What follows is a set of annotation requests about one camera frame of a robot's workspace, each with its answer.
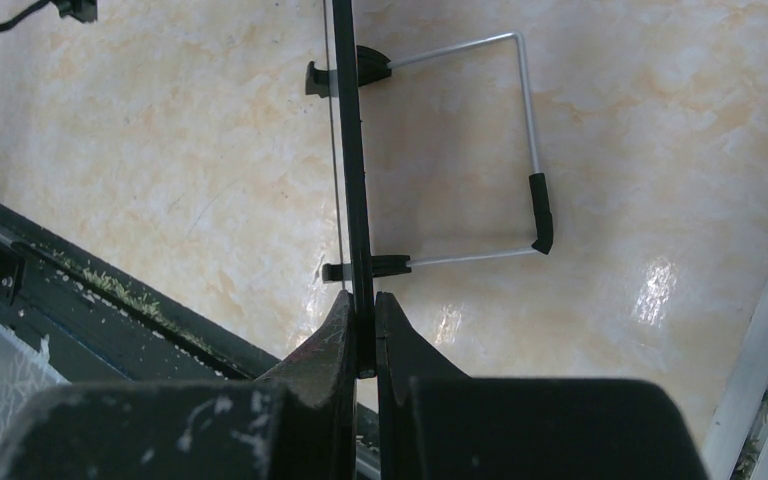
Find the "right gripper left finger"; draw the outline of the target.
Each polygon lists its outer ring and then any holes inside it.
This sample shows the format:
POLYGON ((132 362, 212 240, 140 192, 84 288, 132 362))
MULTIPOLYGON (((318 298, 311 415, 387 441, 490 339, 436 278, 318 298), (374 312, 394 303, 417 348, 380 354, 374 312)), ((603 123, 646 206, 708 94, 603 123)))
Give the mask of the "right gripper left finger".
POLYGON ((322 325, 258 378, 281 391, 271 479, 356 476, 356 319, 340 291, 322 325))

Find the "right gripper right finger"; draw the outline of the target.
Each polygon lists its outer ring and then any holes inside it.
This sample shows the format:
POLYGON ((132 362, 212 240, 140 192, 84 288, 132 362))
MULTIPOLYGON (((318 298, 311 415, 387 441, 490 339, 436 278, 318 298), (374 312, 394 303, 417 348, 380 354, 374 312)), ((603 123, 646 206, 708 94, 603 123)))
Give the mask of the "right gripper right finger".
POLYGON ((469 375, 413 328, 389 292, 376 295, 375 347, 381 477, 421 479, 423 414, 414 387, 429 380, 464 380, 469 375))

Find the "small black-framed whiteboard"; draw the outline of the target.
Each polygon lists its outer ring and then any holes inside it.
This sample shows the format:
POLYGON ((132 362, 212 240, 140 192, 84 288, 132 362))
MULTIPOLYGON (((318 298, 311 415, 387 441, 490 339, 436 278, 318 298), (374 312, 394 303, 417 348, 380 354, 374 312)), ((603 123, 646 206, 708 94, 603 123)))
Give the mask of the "small black-framed whiteboard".
POLYGON ((376 375, 375 292, 367 208, 364 153, 359 102, 357 50, 350 1, 328 1, 326 17, 333 35, 329 54, 334 57, 333 91, 336 93, 345 190, 345 226, 349 266, 357 318, 357 354, 360 379, 376 375))

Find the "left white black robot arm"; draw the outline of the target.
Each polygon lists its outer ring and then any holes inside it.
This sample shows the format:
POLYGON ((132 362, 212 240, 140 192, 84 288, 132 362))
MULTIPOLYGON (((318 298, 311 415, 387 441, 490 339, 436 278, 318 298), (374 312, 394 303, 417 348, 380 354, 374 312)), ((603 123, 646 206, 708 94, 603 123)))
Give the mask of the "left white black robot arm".
POLYGON ((29 16, 53 5, 61 19, 72 18, 80 23, 94 23, 98 20, 98 2, 96 0, 39 0, 35 1, 13 17, 0 22, 0 33, 8 32, 29 16))

